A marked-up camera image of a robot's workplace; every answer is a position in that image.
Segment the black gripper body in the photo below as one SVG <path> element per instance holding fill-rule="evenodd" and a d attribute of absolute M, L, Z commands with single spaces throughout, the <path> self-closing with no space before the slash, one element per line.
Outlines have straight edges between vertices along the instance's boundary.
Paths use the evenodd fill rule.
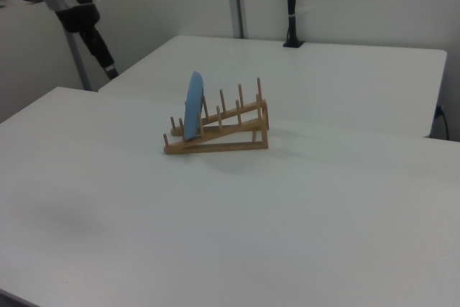
<path fill-rule="evenodd" d="M 65 31 L 70 33 L 92 30 L 100 20 L 100 14 L 94 4 L 76 6 L 55 12 Z"/>

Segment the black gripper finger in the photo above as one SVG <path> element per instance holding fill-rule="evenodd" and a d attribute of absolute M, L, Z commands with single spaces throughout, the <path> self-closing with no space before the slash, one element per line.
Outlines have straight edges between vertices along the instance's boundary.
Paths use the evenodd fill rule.
<path fill-rule="evenodd" d="M 98 64 L 106 72 L 108 68 L 107 47 L 97 30 L 86 30 L 80 33 L 80 36 L 92 56 L 95 57 Z"/>
<path fill-rule="evenodd" d="M 86 31 L 86 46 L 98 64 L 103 68 L 108 78 L 115 78 L 119 75 L 114 59 L 109 52 L 102 36 L 95 27 Z"/>

